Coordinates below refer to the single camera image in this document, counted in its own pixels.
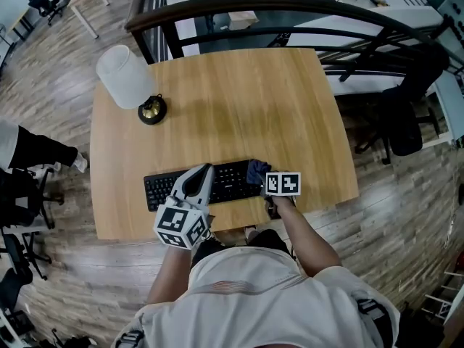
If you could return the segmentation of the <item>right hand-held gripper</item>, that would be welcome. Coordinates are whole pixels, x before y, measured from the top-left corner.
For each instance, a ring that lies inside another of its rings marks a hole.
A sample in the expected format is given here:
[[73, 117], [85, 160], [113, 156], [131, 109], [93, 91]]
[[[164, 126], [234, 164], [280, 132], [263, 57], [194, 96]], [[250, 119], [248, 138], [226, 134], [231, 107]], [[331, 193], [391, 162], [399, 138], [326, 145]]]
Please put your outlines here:
[[265, 208], [270, 219], [280, 219], [273, 198], [286, 197], [295, 206], [296, 198], [301, 194], [300, 172], [268, 172], [263, 178], [261, 190]]

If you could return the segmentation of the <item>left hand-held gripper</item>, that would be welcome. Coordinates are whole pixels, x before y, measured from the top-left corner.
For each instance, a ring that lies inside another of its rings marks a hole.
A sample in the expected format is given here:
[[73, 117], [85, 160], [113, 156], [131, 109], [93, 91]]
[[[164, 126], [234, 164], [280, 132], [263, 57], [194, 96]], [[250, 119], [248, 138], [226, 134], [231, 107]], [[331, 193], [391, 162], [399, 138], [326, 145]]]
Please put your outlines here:
[[[215, 180], [211, 164], [193, 167], [174, 183], [171, 196], [161, 204], [155, 216], [153, 231], [170, 247], [192, 250], [210, 230], [210, 194]], [[186, 200], [196, 199], [200, 205]]]

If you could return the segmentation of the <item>dark blue cloth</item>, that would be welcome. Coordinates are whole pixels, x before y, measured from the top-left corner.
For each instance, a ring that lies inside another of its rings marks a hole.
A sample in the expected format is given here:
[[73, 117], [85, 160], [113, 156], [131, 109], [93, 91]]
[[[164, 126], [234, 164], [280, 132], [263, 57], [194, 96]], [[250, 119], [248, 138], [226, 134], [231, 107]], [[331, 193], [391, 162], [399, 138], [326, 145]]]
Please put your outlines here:
[[265, 181], [265, 176], [272, 170], [272, 166], [267, 162], [258, 159], [251, 159], [246, 171], [246, 182], [248, 184], [260, 186]]

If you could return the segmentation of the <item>black keyboard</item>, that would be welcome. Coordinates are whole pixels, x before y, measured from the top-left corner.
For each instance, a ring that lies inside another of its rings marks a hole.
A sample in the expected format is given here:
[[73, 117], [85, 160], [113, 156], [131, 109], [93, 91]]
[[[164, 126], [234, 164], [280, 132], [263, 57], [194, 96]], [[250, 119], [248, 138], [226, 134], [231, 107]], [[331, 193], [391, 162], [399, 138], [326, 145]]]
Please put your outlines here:
[[[247, 182], [249, 160], [228, 162], [215, 165], [215, 179], [210, 194], [210, 204], [230, 202], [259, 196], [260, 183]], [[186, 171], [149, 175], [144, 177], [147, 207], [150, 212], [156, 212], [172, 191], [176, 180]]]

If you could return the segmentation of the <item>person's right forearm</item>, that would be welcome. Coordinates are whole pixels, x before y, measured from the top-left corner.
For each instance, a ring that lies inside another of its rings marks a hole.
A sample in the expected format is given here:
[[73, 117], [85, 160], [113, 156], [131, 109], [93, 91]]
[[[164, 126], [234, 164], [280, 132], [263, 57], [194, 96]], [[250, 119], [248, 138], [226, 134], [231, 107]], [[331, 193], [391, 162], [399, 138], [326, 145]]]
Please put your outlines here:
[[272, 199], [294, 253], [308, 276], [313, 277], [327, 268], [341, 266], [334, 248], [311, 227], [290, 199], [282, 196], [273, 196]]

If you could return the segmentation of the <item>person's left forearm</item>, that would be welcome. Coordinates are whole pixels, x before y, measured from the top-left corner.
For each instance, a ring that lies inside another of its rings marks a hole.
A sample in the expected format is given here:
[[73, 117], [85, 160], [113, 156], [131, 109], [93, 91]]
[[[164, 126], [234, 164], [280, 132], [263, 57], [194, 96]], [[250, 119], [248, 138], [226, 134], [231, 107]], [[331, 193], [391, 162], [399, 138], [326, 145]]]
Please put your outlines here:
[[191, 250], [169, 246], [146, 303], [176, 301], [188, 288], [190, 267]]

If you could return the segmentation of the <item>person's black shorts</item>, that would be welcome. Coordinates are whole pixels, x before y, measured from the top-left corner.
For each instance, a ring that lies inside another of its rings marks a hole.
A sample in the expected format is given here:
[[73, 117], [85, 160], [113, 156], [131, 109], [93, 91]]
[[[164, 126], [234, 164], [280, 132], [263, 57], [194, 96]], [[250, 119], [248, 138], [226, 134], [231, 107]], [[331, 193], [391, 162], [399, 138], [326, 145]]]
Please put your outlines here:
[[[287, 255], [291, 255], [291, 252], [288, 250], [286, 243], [273, 229], [267, 229], [263, 231], [253, 230], [252, 232], [256, 232], [256, 234], [247, 238], [246, 246], [244, 246], [244, 248], [262, 247], [266, 249], [279, 250], [287, 253]], [[198, 262], [203, 260], [205, 257], [210, 256], [211, 254], [234, 248], [242, 248], [242, 246], [226, 246], [225, 244], [219, 242], [216, 238], [208, 238], [198, 246], [196, 253], [191, 261], [191, 268], [193, 268]]]

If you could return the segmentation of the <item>person's white shirt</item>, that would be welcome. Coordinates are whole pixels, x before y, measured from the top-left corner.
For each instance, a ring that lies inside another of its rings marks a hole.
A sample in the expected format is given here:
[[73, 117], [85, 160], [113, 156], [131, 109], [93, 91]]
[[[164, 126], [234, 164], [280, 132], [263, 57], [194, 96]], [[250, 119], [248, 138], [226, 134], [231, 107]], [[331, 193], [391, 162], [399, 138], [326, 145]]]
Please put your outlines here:
[[132, 335], [141, 348], [393, 348], [399, 319], [342, 266], [307, 277], [285, 252], [243, 246], [198, 262], [187, 291], [140, 309], [114, 346]]

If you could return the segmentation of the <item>table lamp with white shade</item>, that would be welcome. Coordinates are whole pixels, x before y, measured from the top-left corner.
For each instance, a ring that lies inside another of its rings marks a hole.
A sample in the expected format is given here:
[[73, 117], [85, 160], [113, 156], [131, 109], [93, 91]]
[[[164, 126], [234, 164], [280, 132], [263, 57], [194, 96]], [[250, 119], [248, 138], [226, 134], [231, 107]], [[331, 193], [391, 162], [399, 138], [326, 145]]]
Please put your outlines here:
[[142, 123], [155, 125], [166, 116], [167, 104], [161, 94], [155, 93], [148, 64], [127, 46], [106, 50], [96, 63], [96, 73], [116, 105], [135, 109]]

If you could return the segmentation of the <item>black office chair with jacket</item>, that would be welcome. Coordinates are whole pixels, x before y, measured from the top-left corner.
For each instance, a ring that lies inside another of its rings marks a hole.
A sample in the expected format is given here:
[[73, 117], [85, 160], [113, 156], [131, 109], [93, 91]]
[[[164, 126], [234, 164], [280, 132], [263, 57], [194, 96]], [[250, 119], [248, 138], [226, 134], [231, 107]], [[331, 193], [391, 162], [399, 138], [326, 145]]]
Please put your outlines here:
[[423, 148], [421, 124], [433, 125], [436, 135], [440, 134], [439, 123], [432, 108], [428, 108], [426, 116], [418, 117], [410, 98], [399, 87], [380, 93], [375, 111], [375, 120], [367, 115], [363, 118], [375, 128], [376, 133], [368, 141], [357, 144], [355, 153], [362, 154], [381, 140], [385, 150], [385, 157], [382, 159], [384, 165], [391, 163], [390, 154], [404, 157]]

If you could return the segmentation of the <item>cardboard box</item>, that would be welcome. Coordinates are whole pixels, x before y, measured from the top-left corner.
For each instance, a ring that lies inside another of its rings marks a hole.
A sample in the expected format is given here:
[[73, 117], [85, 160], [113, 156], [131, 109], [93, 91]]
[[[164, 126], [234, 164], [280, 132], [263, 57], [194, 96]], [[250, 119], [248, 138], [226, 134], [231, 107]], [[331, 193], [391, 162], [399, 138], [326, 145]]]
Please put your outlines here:
[[243, 30], [259, 22], [254, 11], [229, 12], [229, 30]]

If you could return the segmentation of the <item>black mesh office chair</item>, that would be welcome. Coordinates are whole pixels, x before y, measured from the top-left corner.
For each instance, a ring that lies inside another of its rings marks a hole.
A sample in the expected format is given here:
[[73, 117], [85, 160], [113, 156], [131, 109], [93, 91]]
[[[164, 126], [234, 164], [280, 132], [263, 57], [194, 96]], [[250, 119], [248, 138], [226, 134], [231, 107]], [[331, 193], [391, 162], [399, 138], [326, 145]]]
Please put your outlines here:
[[33, 221], [43, 218], [48, 229], [55, 227], [54, 222], [46, 214], [45, 202], [56, 202], [63, 205], [64, 195], [61, 193], [46, 196], [45, 186], [51, 168], [47, 168], [41, 181], [29, 170], [14, 169], [6, 173], [0, 169], [0, 228], [13, 225], [31, 227]]

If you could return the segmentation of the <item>black curved metal railing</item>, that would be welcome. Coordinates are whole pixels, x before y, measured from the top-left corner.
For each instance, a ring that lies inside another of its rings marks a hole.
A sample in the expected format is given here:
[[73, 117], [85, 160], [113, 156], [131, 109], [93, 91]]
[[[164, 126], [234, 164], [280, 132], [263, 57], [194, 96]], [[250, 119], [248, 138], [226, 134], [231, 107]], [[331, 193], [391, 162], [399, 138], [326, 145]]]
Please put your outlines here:
[[[229, 12], [259, 22], [229, 30]], [[326, 75], [405, 77], [435, 49], [464, 75], [464, 22], [430, 6], [365, 9], [334, 0], [133, 0], [125, 29], [149, 64], [239, 49], [312, 49]]]

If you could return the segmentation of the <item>white desk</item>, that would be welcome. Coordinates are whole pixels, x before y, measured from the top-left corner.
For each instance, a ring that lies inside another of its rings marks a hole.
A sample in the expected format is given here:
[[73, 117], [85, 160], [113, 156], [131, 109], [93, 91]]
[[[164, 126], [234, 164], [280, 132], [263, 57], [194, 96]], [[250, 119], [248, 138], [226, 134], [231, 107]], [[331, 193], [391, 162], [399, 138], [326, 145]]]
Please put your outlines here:
[[438, 138], [423, 144], [423, 149], [438, 144], [458, 142], [464, 137], [464, 96], [454, 74], [444, 71], [427, 90], [426, 95], [435, 93], [441, 105], [448, 131]]

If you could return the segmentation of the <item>black reclined office chair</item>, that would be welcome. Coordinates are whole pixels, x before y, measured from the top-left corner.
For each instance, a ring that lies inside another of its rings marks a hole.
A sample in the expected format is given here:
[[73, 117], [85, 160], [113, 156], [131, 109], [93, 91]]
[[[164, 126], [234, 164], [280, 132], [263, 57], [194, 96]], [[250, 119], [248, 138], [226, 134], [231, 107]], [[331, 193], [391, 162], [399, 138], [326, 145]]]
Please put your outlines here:
[[15, 234], [2, 234], [4, 248], [0, 248], [0, 252], [8, 254], [14, 272], [25, 283], [31, 283], [33, 280], [30, 265], [35, 268], [37, 274], [42, 280], [47, 281], [48, 277], [41, 272], [37, 261], [40, 260], [42, 262], [52, 264], [52, 260], [47, 254], [41, 256], [35, 253], [34, 244], [36, 234], [38, 234], [38, 232], [22, 233], [22, 242], [20, 242]]

